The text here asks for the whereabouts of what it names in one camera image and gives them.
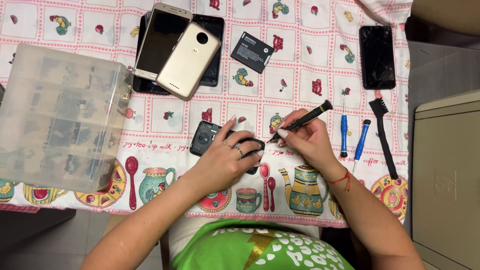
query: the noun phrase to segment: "black screwdriver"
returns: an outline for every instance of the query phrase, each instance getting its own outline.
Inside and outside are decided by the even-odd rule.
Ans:
[[[304,114],[302,117],[298,118],[295,122],[293,122],[289,126],[287,126],[285,128],[285,130],[292,131],[292,130],[298,128],[298,127],[301,127],[301,126],[305,125],[306,123],[312,121],[313,119],[317,118],[318,116],[320,116],[320,114],[324,113],[325,111],[332,110],[332,109],[333,109],[333,106],[330,103],[330,101],[325,100],[325,102],[322,105],[318,106],[317,108],[309,111],[308,113]],[[273,140],[278,140],[278,139],[280,139],[280,135],[278,135],[278,133],[275,133],[273,138],[271,138],[268,141],[268,143],[273,141]]]

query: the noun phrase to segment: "cracked phone screen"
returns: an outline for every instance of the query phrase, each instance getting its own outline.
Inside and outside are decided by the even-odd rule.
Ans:
[[[205,28],[205,30],[212,33],[212,35],[216,36],[223,43],[223,26],[225,23],[223,18],[205,15],[195,15],[192,21]],[[205,72],[200,81],[202,85],[217,85],[221,50],[222,47],[220,46],[215,56],[213,57],[212,62],[208,66],[207,71]]]
[[[363,87],[395,88],[395,60],[392,28],[363,26],[360,28]]]

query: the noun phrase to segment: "screwdriver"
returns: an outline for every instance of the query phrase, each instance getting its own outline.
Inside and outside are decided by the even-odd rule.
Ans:
[[[372,122],[368,119],[363,120],[363,128],[361,131],[360,141],[357,145],[357,149],[355,150],[355,165],[353,165],[353,171],[355,172],[355,168],[357,167],[357,162],[359,162],[361,154],[363,153],[363,146],[365,145],[365,137],[367,136],[367,131]]]
[[[348,156],[347,153],[347,115],[345,114],[345,99],[343,99],[343,113],[342,113],[342,124],[341,124],[341,131],[342,131],[342,151],[340,152],[340,156],[346,158]]]
[[[301,127],[301,126],[305,125],[306,123],[312,121],[313,119],[317,118],[320,114],[324,113],[325,111],[332,110],[332,109],[333,109],[333,106],[330,103],[330,101],[325,100],[325,102],[322,105],[318,106],[317,108],[309,111],[308,113],[304,114],[302,117],[298,118],[295,122],[293,122],[289,126],[287,126],[285,128],[285,130],[292,131],[292,130],[298,128],[298,127]],[[275,133],[273,138],[271,138],[268,141],[268,143],[273,141],[273,140],[278,140],[278,139],[280,139],[280,135],[278,135],[278,133]]]

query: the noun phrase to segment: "ring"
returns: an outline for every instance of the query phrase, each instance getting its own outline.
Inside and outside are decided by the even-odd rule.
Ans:
[[[240,154],[241,154],[241,156],[243,157],[243,153],[242,153],[242,151],[240,150],[240,148],[238,148],[238,147],[235,147],[235,148],[236,148],[238,151],[240,151]]]

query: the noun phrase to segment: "tablecloth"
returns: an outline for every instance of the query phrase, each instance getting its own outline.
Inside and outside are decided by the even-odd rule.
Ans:
[[[154,0],[0,0],[0,82],[7,86],[20,42],[119,61],[134,66],[140,18]],[[109,188],[85,194],[0,180],[2,203],[77,208],[128,214],[156,197],[195,164],[189,153],[200,120],[223,125],[234,114],[234,130],[253,130],[267,141],[293,110],[313,109],[328,99],[334,109],[321,115],[340,154],[340,122],[345,100],[348,157],[353,168],[362,121],[372,124],[355,176],[403,221],[408,181],[409,52],[404,23],[410,0],[163,0],[192,13],[225,19],[219,83],[198,87],[189,101],[174,96],[132,93]],[[363,25],[393,28],[396,88],[362,88],[358,31]],[[274,48],[262,74],[230,57],[244,32]],[[376,119],[368,101],[383,97],[386,137],[398,180],[389,177]],[[125,161],[134,156],[133,178]],[[293,149],[267,144],[264,166],[232,187],[209,194],[187,216],[230,217],[319,226],[347,227],[345,215],[321,175]],[[136,205],[130,203],[134,183]],[[180,196],[171,203],[182,203]]]

